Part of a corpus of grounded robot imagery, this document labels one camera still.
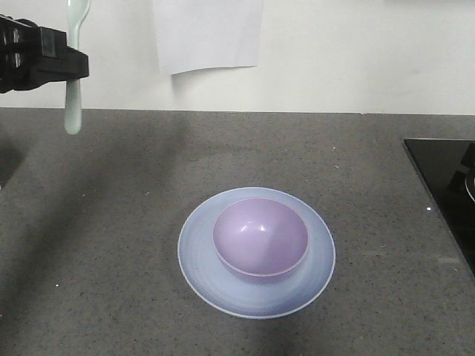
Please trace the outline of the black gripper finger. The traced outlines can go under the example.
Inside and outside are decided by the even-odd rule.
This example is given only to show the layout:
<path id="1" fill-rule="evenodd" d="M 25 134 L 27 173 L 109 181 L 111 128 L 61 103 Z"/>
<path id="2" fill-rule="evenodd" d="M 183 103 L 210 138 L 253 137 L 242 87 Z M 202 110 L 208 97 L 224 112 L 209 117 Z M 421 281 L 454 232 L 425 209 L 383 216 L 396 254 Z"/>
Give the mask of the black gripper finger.
<path id="1" fill-rule="evenodd" d="M 66 33 L 1 16 L 1 92 L 89 76 L 88 56 L 67 46 Z"/>

